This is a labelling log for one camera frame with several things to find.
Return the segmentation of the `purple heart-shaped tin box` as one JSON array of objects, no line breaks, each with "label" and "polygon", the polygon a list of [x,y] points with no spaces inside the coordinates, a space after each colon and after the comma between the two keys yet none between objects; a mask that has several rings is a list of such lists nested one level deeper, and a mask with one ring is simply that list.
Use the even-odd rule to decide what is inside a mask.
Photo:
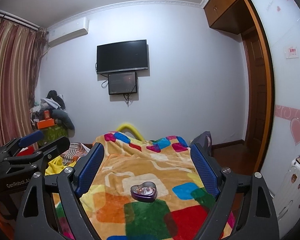
[{"label": "purple heart-shaped tin box", "polygon": [[132,198],[139,202],[154,202],[157,197],[157,193],[156,184],[152,181],[146,181],[142,184],[133,185],[130,187],[130,194]]}]

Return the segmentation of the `striped patterned bedsheet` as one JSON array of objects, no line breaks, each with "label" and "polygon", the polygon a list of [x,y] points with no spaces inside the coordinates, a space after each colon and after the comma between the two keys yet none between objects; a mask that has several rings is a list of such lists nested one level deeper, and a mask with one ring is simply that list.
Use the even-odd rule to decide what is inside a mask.
[{"label": "striped patterned bedsheet", "polygon": [[77,162],[81,157],[86,156],[89,151],[90,149],[80,142],[71,143],[69,149],[61,154],[63,165]]}]

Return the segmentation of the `yellow cloth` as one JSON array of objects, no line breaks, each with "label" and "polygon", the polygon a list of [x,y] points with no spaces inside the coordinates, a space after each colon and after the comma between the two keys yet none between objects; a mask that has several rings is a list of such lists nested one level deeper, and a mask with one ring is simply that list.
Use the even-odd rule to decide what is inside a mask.
[{"label": "yellow cloth", "polygon": [[48,162],[48,167],[45,170],[45,175],[54,175],[61,173],[66,167],[74,167],[76,161],[66,162],[61,156],[56,157],[52,161]]}]

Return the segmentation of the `orange cardboard box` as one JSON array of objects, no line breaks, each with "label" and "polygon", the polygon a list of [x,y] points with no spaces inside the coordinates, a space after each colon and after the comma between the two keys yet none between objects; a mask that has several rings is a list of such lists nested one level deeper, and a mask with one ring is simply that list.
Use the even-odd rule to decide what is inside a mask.
[{"label": "orange cardboard box", "polygon": [[37,122],[38,129],[44,129],[44,128],[48,128],[48,127],[51,127],[54,125],[55,125],[55,121],[52,118],[47,119],[47,120],[41,120],[41,121]]}]

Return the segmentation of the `pile of clothes and boxes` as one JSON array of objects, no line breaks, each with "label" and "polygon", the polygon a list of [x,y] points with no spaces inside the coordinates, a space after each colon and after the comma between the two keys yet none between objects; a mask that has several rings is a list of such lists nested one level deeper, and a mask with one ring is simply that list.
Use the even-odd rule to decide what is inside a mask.
[{"label": "pile of clothes and boxes", "polygon": [[[63,96],[55,90],[50,90],[46,97],[40,99],[34,107],[30,109],[31,125],[34,131],[40,130],[44,138],[37,142],[38,147],[42,147],[60,137],[71,138],[75,135],[75,126],[66,111]],[[38,129],[37,122],[52,118],[55,125]]]}]

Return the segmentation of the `colourful patchwork fleece blanket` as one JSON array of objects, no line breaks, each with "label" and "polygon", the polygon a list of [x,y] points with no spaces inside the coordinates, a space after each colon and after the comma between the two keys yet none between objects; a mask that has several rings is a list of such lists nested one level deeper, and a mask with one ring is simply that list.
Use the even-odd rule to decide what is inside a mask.
[{"label": "colourful patchwork fleece blanket", "polygon": [[95,139],[104,159],[81,204],[101,239],[194,239],[215,204],[179,136]]}]

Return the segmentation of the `grey backpack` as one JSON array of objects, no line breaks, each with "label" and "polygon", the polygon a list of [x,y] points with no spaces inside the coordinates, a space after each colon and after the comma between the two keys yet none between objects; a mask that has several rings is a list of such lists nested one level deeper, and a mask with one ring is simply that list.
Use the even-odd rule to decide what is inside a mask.
[{"label": "grey backpack", "polygon": [[190,147],[194,144],[200,144],[204,151],[211,157],[212,156],[212,138],[210,131],[205,131],[196,138],[194,138]]}]

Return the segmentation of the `white hard-shell suitcase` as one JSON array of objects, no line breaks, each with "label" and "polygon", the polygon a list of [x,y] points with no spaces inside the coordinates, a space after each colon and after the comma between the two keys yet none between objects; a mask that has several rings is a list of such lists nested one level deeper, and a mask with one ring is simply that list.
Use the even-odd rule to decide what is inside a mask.
[{"label": "white hard-shell suitcase", "polygon": [[282,239],[300,219],[300,163],[296,159],[291,162],[273,203]]}]

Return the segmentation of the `red striped curtain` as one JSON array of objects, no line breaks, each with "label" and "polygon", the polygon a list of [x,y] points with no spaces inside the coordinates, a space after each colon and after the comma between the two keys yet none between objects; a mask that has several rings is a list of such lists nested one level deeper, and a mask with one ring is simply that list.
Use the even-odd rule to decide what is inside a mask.
[{"label": "red striped curtain", "polygon": [[45,28],[34,31],[0,18],[0,146],[32,133],[34,106]]}]

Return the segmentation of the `brown wooden door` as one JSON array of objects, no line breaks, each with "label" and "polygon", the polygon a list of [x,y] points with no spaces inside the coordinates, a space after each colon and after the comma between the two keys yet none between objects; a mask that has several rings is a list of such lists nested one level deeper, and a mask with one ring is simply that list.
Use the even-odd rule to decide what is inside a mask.
[{"label": "brown wooden door", "polygon": [[258,153],[262,144],[267,109],[267,81],[264,55],[257,31],[243,35],[248,64],[249,116],[246,135],[247,147]]}]

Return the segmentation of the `brown overhead wooden cabinet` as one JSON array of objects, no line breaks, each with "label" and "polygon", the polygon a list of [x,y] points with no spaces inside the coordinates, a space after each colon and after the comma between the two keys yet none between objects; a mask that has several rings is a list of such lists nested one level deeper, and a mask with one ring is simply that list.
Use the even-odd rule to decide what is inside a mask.
[{"label": "brown overhead wooden cabinet", "polygon": [[244,0],[209,0],[204,11],[212,29],[238,35],[254,26]]}]

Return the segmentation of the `yellow curved bed rail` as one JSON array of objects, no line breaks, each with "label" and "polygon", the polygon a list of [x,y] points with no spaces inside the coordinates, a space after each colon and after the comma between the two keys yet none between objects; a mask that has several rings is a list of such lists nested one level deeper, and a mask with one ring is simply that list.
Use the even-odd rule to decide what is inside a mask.
[{"label": "yellow curved bed rail", "polygon": [[130,133],[132,133],[132,135],[134,135],[134,137],[140,141],[144,141],[144,137],[141,135],[141,133],[136,129],[136,127],[134,127],[132,124],[129,123],[122,123],[120,124],[116,131],[118,132],[122,132],[122,131],[129,131]]}]

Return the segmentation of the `small black wall monitor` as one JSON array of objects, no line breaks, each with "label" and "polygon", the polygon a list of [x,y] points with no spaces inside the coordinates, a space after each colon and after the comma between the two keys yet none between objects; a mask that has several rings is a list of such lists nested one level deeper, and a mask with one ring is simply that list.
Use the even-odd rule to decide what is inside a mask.
[{"label": "small black wall monitor", "polygon": [[122,72],[108,75],[109,95],[135,94],[138,92],[136,72]]}]

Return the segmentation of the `black wall television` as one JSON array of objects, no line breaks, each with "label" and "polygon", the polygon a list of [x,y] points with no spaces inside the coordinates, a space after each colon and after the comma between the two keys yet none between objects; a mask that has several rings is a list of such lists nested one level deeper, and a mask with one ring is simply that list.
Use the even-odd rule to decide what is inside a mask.
[{"label": "black wall television", "polygon": [[123,41],[96,47],[97,74],[148,69],[147,40]]}]

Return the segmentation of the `white wall air conditioner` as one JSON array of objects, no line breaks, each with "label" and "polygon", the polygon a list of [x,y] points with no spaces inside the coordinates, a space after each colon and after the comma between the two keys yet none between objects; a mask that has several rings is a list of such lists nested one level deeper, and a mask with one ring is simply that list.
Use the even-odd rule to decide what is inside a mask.
[{"label": "white wall air conditioner", "polygon": [[86,17],[66,23],[49,31],[48,46],[55,47],[64,42],[88,34],[89,20]]}]

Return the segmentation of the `white wall notice sticker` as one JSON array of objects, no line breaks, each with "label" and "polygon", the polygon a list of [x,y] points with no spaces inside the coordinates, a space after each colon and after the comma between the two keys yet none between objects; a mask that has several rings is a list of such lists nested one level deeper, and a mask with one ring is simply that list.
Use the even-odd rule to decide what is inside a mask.
[{"label": "white wall notice sticker", "polygon": [[296,46],[290,46],[290,47],[286,47],[284,49],[284,53],[285,53],[285,58],[286,59],[297,59],[298,56],[298,50]]}]

